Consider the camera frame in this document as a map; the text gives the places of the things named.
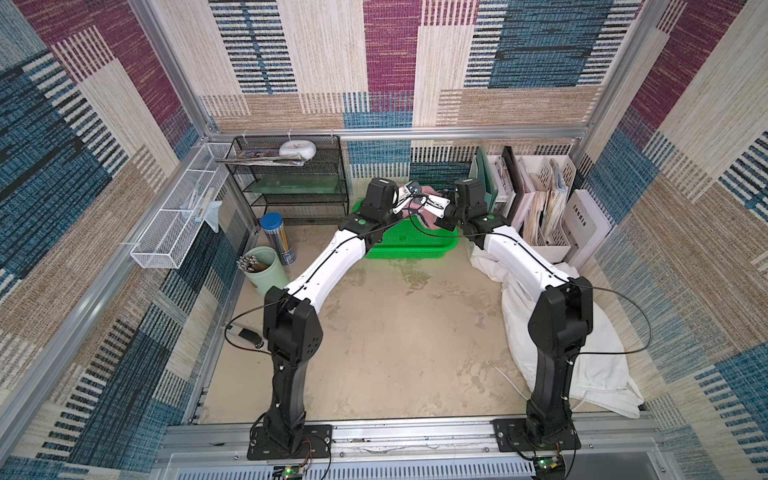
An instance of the pink cloth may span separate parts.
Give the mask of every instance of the pink cloth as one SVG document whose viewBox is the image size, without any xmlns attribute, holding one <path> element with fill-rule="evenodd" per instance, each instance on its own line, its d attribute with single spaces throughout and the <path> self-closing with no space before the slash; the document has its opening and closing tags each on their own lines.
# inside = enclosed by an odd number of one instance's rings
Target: pink cloth
<svg viewBox="0 0 768 480">
<path fill-rule="evenodd" d="M 442 197 L 442 195 L 437 193 L 435 189 L 430 187 L 429 185 L 427 185 L 426 187 L 422 187 L 422 193 L 428 194 L 428 195 L 437 195 L 439 197 Z M 407 207 L 403 208 L 400 211 L 400 213 L 403 218 L 407 218 L 410 215 L 415 214 L 416 210 L 419 211 L 419 215 L 416 215 L 416 218 L 418 218 L 419 220 L 423 220 L 423 221 L 420 221 L 420 223 L 422 224 L 421 225 L 422 227 L 429 228 L 430 230 L 440 230 L 440 227 L 437 227 L 435 225 L 435 222 L 437 221 L 437 215 L 423 209 L 422 206 L 417 201 L 411 200 L 411 203 Z"/>
</svg>

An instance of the black metal shelf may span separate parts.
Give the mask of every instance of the black metal shelf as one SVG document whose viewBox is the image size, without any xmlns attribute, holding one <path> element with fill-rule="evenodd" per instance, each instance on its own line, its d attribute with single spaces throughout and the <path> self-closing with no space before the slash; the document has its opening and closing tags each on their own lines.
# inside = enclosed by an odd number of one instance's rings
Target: black metal shelf
<svg viewBox="0 0 768 480">
<path fill-rule="evenodd" d="M 256 200 L 250 202 L 251 209 L 257 217 L 270 212 L 277 212 L 283 216 L 283 222 L 286 225 L 338 224 L 349 212 L 349 195 L 339 138 L 335 135 L 291 135 L 290 139 L 308 140 L 317 147 L 315 156 L 302 167 L 227 165 L 227 168 L 235 177 L 240 190 L 249 195 L 258 194 L 248 190 L 258 184 L 266 175 L 333 175 L 338 177 L 339 185 L 336 192 L 333 193 L 261 194 Z M 236 137 L 232 141 L 227 157 L 235 157 L 246 148 L 278 149 L 288 140 L 287 135 Z"/>
</svg>

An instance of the ventilation grille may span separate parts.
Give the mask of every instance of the ventilation grille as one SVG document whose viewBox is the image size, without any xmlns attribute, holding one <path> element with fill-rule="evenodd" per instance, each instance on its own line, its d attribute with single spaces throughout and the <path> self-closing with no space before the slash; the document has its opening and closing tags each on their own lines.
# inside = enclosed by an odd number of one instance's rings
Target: ventilation grille
<svg viewBox="0 0 768 480">
<path fill-rule="evenodd" d="M 270 480 L 275 465 L 242 467 L 180 468 L 177 480 Z M 327 464 L 318 460 L 304 475 L 306 480 L 320 480 Z M 530 478 L 533 464 L 522 458 L 478 458 L 445 460 L 409 460 L 391 462 L 332 463 L 326 480 L 438 480 L 450 478 Z"/>
</svg>

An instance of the stained floor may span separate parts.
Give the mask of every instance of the stained floor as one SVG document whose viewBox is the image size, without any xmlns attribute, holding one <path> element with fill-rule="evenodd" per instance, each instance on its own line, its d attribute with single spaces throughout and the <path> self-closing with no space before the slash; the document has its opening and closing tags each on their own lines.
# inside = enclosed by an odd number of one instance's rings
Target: stained floor
<svg viewBox="0 0 768 480">
<path fill-rule="evenodd" d="M 287 228 L 298 256 L 287 269 L 290 279 L 335 231 Z M 235 313 L 262 303 L 246 281 Z M 501 284 L 472 267 L 463 238 L 441 259 L 360 260 L 328 296 L 319 319 L 323 343 L 310 360 L 304 390 L 310 420 L 525 412 L 523 398 L 488 364 L 530 396 L 507 346 Z M 242 320 L 261 332 L 260 311 Z M 201 422 L 254 420 L 270 404 L 271 376 L 269 356 L 225 344 Z"/>
</svg>

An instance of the white cloth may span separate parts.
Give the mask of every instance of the white cloth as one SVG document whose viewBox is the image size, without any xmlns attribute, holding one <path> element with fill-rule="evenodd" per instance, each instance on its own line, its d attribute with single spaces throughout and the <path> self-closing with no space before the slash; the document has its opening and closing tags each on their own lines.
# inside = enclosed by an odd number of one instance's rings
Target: white cloth
<svg viewBox="0 0 768 480">
<path fill-rule="evenodd" d="M 222 200 L 214 200 L 210 202 L 208 210 L 203 215 L 203 220 L 210 225 L 210 228 L 214 233 L 219 233 L 219 207 L 221 207 L 222 203 Z"/>
<path fill-rule="evenodd" d="M 507 330 L 507 341 L 512 358 L 533 391 L 536 383 L 537 348 L 528 334 L 528 321 L 538 298 L 534 299 L 513 273 L 499 263 L 490 253 L 477 247 L 472 251 L 472 265 L 495 282 L 502 283 L 502 311 Z M 576 278 L 572 266 L 561 263 L 557 267 Z M 593 303 L 592 333 L 581 349 L 584 352 L 623 352 L 619 335 L 605 315 Z M 636 419 L 637 408 L 643 403 L 635 382 L 629 376 L 627 358 L 624 355 L 583 355 L 576 358 L 571 380 L 570 397 L 604 407 L 621 415 Z"/>
</svg>

